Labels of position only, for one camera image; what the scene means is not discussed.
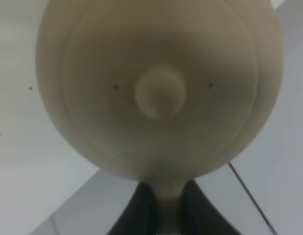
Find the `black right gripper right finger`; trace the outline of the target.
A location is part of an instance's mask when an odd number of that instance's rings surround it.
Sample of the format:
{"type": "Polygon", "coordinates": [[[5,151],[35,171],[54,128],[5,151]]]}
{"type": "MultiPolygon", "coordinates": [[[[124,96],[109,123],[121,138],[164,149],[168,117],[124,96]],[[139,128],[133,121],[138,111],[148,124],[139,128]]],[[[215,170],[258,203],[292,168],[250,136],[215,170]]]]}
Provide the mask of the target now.
{"type": "Polygon", "coordinates": [[[239,235],[195,180],[188,181],[183,189],[181,230],[183,235],[239,235]]]}

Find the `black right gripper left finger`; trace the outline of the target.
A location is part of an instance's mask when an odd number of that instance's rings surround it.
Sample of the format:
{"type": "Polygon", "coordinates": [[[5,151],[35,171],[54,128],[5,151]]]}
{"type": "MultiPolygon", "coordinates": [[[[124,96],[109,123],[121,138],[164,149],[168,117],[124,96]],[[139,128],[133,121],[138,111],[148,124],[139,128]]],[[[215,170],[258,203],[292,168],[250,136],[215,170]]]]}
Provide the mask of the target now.
{"type": "Polygon", "coordinates": [[[156,235],[159,226],[155,196],[150,186],[139,183],[109,235],[156,235]]]}

